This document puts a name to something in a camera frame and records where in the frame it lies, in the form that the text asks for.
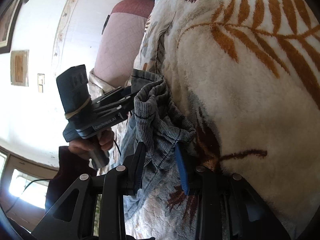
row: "orange leaf pattern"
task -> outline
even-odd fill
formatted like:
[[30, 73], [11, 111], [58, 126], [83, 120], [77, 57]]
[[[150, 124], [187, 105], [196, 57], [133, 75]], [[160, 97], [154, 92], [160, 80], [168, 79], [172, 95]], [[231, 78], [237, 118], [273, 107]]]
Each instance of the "orange leaf pattern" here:
[[233, 40], [225, 35], [217, 25], [211, 26], [211, 33], [220, 48], [223, 49], [224, 52], [226, 52], [233, 60], [238, 62], [236, 47]]
[[268, 54], [260, 50], [259, 47], [254, 42], [252, 42], [244, 32], [237, 29], [233, 29], [229, 26], [226, 26], [226, 29], [232, 35], [237, 37], [249, 50], [256, 54], [257, 58], [261, 60], [261, 62], [264, 63], [277, 78], [279, 77], [278, 71], [273, 60], [268, 56]]
[[228, 7], [224, 10], [223, 23], [227, 23], [230, 20], [235, 10], [235, 3], [236, 3], [236, 0], [231, 0]]
[[282, 0], [283, 11], [288, 19], [289, 26], [294, 34], [297, 34], [297, 17], [291, 0]]
[[264, 18], [264, 3], [263, 0], [256, 0], [256, 6], [253, 13], [252, 28], [258, 28], [263, 22]]
[[304, 23], [308, 26], [309, 29], [311, 29], [311, 21], [310, 16], [308, 14], [306, 5], [303, 0], [294, 0], [294, 3], [297, 7], [298, 13], [300, 14], [302, 20]]
[[269, 10], [273, 24], [273, 33], [277, 34], [281, 25], [281, 11], [278, 0], [269, 0]]
[[243, 23], [248, 17], [250, 13], [250, 6], [248, 0], [241, 0], [240, 9], [238, 14], [238, 24]]
[[[268, 32], [266, 30], [263, 30], [262, 28], [258, 29], [265, 17], [265, 5], [263, 0], [255, 1], [255, 8], [251, 26], [244, 24], [245, 20], [247, 20], [250, 15], [250, 5], [248, 0], [241, 0], [240, 2], [236, 24], [230, 21], [231, 17], [235, 13], [236, 0], [231, 0], [229, 5], [225, 9], [224, 4], [222, 3], [213, 13], [211, 22], [191, 25], [190, 27], [186, 28], [181, 33], [178, 39], [177, 46], [179, 46], [181, 37], [189, 30], [194, 29], [198, 26], [208, 26], [215, 42], [235, 62], [239, 63], [239, 57], [234, 43], [234, 40], [238, 39], [239, 41], [241, 41], [241, 43], [244, 44], [247, 49], [255, 54], [255, 56], [273, 73], [275, 78], [280, 78], [277, 69], [278, 65], [283, 68], [289, 75], [291, 74], [290, 70], [287, 67], [286, 63], [277, 55], [279, 51], [275, 50], [270, 44], [268, 44], [268, 42], [263, 37], [268, 36], [271, 38], [275, 38], [280, 48], [282, 49], [282, 52], [287, 55], [287, 58], [291, 62], [291, 65], [293, 66], [295, 72], [300, 77], [306, 90], [311, 95], [314, 102], [317, 104], [318, 109], [320, 110], [320, 86], [318, 84], [317, 78], [303, 55], [290, 43], [290, 40], [298, 41], [302, 45], [302, 48], [312, 59], [318, 71], [320, 71], [319, 50], [310, 45], [306, 39], [309, 36], [313, 36], [320, 42], [320, 37], [317, 33], [320, 30], [320, 25], [317, 25], [313, 28], [311, 27], [310, 16], [308, 14], [308, 10], [304, 0], [293, 0], [293, 2], [292, 0], [268, 0], [268, 7], [273, 24], [272, 32]], [[284, 16], [286, 17], [288, 25], [293, 34], [284, 35], [279, 33], [281, 19], [283, 18], [280, 8], [281, 4]], [[308, 30], [304, 33], [298, 33], [298, 20], [296, 10], [308, 28]], [[219, 21], [218, 18], [222, 11], [223, 20]], [[225, 34], [223, 30], [226, 30], [230, 34], [230, 36]], [[250, 39], [249, 35], [247, 34], [248, 32], [252, 33], [259, 45], [257, 45]]]

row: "floral blanket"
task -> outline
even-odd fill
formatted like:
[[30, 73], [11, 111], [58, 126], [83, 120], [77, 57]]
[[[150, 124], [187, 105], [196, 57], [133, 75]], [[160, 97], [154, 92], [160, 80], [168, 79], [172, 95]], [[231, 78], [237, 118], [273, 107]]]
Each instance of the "floral blanket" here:
[[[319, 52], [304, 0], [159, 0], [134, 66], [164, 75], [196, 127], [194, 154], [245, 177], [292, 239], [320, 205]], [[127, 234], [193, 239], [196, 201], [174, 166]]]

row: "window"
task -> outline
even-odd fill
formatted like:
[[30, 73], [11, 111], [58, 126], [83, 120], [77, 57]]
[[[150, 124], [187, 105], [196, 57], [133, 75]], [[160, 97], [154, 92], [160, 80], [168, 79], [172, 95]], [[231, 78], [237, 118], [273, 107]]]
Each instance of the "window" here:
[[49, 181], [34, 182], [25, 190], [24, 193], [22, 193], [25, 187], [35, 179], [38, 178], [14, 169], [9, 192], [34, 206], [44, 209], [45, 196], [47, 194]]
[[7, 155], [4, 155], [3, 153], [0, 153], [0, 178], [1, 178], [1, 175], [2, 175], [2, 171], [3, 171], [6, 159], [7, 159]]

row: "metal screw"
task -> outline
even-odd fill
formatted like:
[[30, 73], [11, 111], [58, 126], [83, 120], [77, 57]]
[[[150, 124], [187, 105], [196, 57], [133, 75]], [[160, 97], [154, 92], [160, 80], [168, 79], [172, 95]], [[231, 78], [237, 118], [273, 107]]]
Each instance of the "metal screw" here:
[[88, 174], [82, 174], [80, 175], [80, 179], [81, 180], [87, 180], [89, 178], [89, 175]]
[[232, 174], [232, 177], [233, 177], [234, 180], [241, 180], [242, 179], [241, 175], [238, 174], [238, 173]]
[[119, 165], [118, 167], [116, 167], [117, 171], [124, 171], [125, 170], [125, 166], [123, 165]]
[[204, 172], [205, 171], [205, 167], [204, 166], [197, 166], [196, 167], [196, 171]]

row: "hand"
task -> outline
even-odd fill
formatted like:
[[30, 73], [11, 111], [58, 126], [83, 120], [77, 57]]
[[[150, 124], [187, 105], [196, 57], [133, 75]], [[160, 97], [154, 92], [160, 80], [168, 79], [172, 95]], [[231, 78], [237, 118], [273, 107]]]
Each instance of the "hand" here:
[[[102, 132], [101, 138], [99, 139], [99, 144], [101, 145], [101, 150], [108, 151], [113, 146], [113, 139], [115, 133], [111, 130], [105, 130]], [[92, 142], [88, 139], [76, 139], [69, 143], [69, 151], [77, 154], [79, 157], [89, 160], [89, 151], [93, 151], [94, 146]]]

